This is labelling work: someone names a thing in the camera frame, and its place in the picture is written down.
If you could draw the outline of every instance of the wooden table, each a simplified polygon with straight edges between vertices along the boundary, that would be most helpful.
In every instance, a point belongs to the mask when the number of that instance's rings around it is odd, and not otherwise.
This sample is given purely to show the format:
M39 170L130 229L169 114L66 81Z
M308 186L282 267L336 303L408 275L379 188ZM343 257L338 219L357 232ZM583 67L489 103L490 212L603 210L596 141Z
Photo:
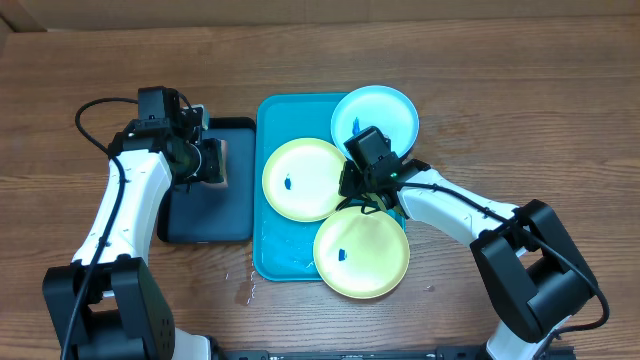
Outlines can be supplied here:
M0 357L59 356L42 278L83 242L107 173L73 125L79 106L165 85L215 116L255 117L272 94L367 84L414 101L417 158L490 198L557 211L612 308L604 328L559 344L585 359L637 356L640 18L600 17L10 35L0 59ZM102 105L84 123L108 142L135 114ZM415 222L407 236L405 279L373 301L263 280L250 243L154 239L150 267L177 325L227 349L484 342L498 318L469 251ZM571 323L600 311L592 300Z

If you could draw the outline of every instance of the table surface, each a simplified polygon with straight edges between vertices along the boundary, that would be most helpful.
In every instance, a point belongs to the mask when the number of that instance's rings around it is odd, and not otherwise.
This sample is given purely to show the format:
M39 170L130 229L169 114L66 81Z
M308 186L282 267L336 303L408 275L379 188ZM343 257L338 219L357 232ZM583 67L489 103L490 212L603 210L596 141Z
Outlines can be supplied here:
M639 39L638 17L10 35L0 58L0 358L59 356L42 278L83 242L107 174L103 154L73 125L79 106L165 85L215 116L255 118L272 94L368 84L414 101L421 121L414 154L453 182L499 201L553 206L612 308L604 328L560 343L585 359L636 356ZM84 123L108 142L135 115L129 104L103 105ZM227 349L486 341L498 318L469 250L415 222L407 236L406 277L371 301L322 282L266 281L254 273L251 243L154 239L150 268L176 324ZM571 323L600 311L592 300Z

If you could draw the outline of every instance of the tray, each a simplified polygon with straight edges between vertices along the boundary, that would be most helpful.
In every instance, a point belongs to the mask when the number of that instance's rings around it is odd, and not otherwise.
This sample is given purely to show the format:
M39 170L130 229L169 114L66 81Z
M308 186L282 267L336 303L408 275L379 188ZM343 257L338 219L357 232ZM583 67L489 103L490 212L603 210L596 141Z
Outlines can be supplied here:
M347 93L275 95L258 109L254 181L253 262L271 281L322 280L313 262L313 240L322 221L300 223L280 216L262 191L262 170L269 156L293 139L311 137L333 144L331 116ZM405 220L392 217L405 229Z

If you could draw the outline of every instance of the brown wood grain surface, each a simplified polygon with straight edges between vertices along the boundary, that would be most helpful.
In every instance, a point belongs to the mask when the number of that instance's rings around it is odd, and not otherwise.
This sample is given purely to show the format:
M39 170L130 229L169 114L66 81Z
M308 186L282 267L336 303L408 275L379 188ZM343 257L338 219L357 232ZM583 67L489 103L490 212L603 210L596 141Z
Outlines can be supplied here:
M368 84L414 101L414 154L453 182L554 207L612 308L604 328L559 343L584 359L636 357L640 18L599 17L10 35L0 58L0 358L59 356L42 278L82 244L107 173L73 125L79 106L165 85L215 116L255 117L272 94ZM135 114L103 105L84 123L108 142ZM228 349L484 342L498 318L468 249L420 223L409 222L407 236L405 279L372 301L321 282L266 281L253 273L250 243L154 239L150 267L177 325ZM571 323L599 315L592 300Z

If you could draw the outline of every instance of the teal tray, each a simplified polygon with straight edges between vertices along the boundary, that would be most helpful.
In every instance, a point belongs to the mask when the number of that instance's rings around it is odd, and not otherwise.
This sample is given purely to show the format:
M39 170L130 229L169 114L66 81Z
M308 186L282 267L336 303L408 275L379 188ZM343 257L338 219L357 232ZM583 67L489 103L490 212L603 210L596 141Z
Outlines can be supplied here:
M298 138L331 140L331 116L347 93L275 95L258 109L253 216L253 263L271 281L322 280L313 262L313 241L322 221L301 223L279 215L262 191L262 171L281 145ZM405 229L402 216L390 211Z

